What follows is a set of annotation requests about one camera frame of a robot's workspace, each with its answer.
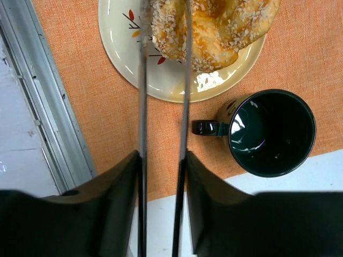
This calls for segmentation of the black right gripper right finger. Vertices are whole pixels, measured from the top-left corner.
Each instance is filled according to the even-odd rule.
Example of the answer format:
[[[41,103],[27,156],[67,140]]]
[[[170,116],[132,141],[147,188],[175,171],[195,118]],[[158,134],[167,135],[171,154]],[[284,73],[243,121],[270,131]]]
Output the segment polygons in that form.
[[[186,154],[197,256],[342,256],[342,193],[246,194]]]

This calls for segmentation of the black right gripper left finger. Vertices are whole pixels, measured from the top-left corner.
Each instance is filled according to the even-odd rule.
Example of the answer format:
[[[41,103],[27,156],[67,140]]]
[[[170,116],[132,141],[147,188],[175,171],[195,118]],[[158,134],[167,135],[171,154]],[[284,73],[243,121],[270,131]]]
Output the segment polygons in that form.
[[[139,154],[60,196],[1,191],[1,256],[126,256]]]

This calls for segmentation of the large sugar-crusted bundt bread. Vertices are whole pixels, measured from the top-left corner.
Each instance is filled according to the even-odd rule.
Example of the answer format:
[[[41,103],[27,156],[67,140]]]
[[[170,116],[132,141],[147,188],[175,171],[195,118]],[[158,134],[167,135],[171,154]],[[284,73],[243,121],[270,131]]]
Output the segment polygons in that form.
[[[235,63],[238,52],[271,28],[280,1],[151,1],[152,42],[164,58],[184,62],[187,5],[192,16],[191,66],[211,73]]]

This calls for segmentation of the metal kitchen tongs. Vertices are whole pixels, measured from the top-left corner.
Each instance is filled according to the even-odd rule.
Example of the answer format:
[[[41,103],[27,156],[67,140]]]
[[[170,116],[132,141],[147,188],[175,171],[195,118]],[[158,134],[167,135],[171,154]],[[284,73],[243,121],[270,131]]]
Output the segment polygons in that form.
[[[140,1],[140,56],[139,56],[139,168],[138,168],[138,256],[147,255],[147,42],[150,25],[150,2]],[[190,1],[186,1],[187,51],[185,68],[184,102],[175,201],[172,256],[179,256],[183,221],[184,185],[187,166],[187,141],[190,105],[190,72],[192,54],[192,15]]]

